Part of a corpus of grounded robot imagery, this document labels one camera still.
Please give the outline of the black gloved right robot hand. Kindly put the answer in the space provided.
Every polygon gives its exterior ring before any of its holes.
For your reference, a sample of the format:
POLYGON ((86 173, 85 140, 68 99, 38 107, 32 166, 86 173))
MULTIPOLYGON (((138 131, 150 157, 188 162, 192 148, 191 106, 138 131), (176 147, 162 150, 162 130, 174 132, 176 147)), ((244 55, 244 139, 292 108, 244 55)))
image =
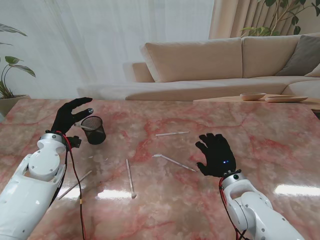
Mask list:
POLYGON ((224 174, 236 171, 236 159, 222 134, 202 134, 199 139, 195 146, 204 154, 206 165, 198 162, 197 167, 204 176, 221 178, 224 174))

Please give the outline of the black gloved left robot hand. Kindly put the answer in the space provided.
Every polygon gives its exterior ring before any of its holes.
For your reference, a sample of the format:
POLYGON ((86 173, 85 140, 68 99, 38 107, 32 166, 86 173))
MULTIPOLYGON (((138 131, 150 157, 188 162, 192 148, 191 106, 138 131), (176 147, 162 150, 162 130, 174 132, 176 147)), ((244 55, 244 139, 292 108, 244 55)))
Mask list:
POLYGON ((72 111, 77 107, 90 103, 92 100, 90 97, 81 97, 65 103, 58 109, 50 131, 66 134, 75 123, 82 121, 94 112, 92 108, 87 108, 76 114, 73 114, 72 111))

